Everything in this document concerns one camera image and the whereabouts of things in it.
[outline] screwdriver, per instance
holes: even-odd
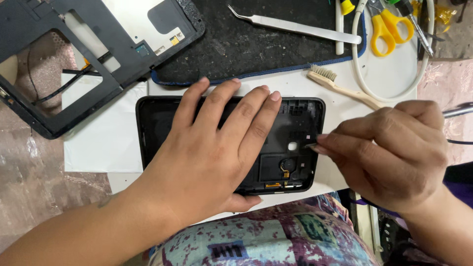
[[[417,21],[412,15],[414,8],[412,7],[409,0],[389,0],[389,3],[394,4],[397,10],[399,10],[399,13],[401,13],[401,16],[407,17],[411,21],[411,23],[414,25],[414,30],[420,39],[420,43],[424,47],[425,51],[430,57],[434,57],[434,51],[432,50],[432,47],[427,42],[427,38],[425,37],[424,32],[419,27],[419,24],[417,24]]]

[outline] left hand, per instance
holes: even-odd
[[[261,202],[258,196],[233,192],[253,166],[282,100],[279,92],[270,95],[267,86],[257,87],[218,129],[225,105],[240,86],[238,79],[217,86],[193,122],[209,80],[192,85],[184,93],[166,141],[127,189],[155,210],[171,213],[179,229],[218,213],[245,212]]]

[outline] white cable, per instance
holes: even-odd
[[[361,13],[365,9],[366,2],[368,0],[360,0],[358,7],[356,9],[355,13],[355,19],[353,20],[353,27],[351,29],[351,33],[356,35],[358,33],[358,21],[359,17],[361,16]],[[428,30],[427,32],[430,34],[434,34],[434,20],[435,20],[435,10],[434,10],[434,1],[433,0],[427,0],[427,11],[429,14],[429,25],[428,25]],[[427,37],[427,41],[429,45],[432,45],[432,37]],[[368,86],[365,83],[365,80],[363,79],[363,76],[361,75],[361,70],[359,68],[359,63],[358,63],[358,47],[356,44],[351,45],[351,51],[353,55],[353,65],[355,67],[355,73],[359,81],[360,87],[366,92],[366,94],[370,95],[374,99],[380,101],[380,102],[397,102],[406,97],[409,93],[411,93],[413,90],[417,88],[417,85],[420,83],[420,80],[422,79],[425,69],[427,68],[427,63],[429,62],[429,55],[424,52],[424,58],[422,60],[422,66],[420,67],[420,71],[417,74],[416,79],[412,83],[412,85],[405,90],[402,94],[394,97],[394,98],[383,98],[379,97],[376,95],[374,92],[372,92]]]

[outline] patterned clothing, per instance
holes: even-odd
[[[151,250],[150,266],[378,265],[337,194],[183,229]]]

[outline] yellow scissors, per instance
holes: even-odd
[[[396,44],[403,44],[412,39],[412,36],[414,35],[414,26],[408,18],[400,18],[393,15],[389,10],[385,9],[381,0],[368,0],[367,4],[373,20],[371,49],[375,55],[387,56],[394,51]],[[397,30],[397,24],[399,22],[404,23],[407,27],[408,36],[406,39],[403,39]],[[376,40],[379,37],[381,37],[387,44],[386,53],[381,53],[376,46]]]

